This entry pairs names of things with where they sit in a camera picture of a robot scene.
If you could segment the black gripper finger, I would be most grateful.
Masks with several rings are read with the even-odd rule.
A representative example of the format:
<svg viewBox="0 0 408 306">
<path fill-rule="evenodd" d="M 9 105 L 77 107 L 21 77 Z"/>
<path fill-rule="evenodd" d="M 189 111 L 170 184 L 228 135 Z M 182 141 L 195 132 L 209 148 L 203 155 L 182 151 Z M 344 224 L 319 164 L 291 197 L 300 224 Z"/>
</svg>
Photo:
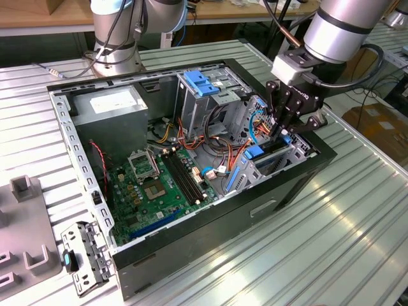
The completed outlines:
<svg viewBox="0 0 408 306">
<path fill-rule="evenodd" d="M 274 120 L 268 135 L 271 141 L 275 141 L 283 129 L 288 128 L 298 105 L 295 103 L 294 89 L 285 84 L 280 85 L 278 81 L 267 81 L 266 96 L 267 114 Z"/>
<path fill-rule="evenodd" d="M 323 126 L 322 115 L 311 115 L 305 123 L 298 122 L 284 129 L 290 134 L 302 134 L 309 131 L 315 131 Z"/>
</svg>

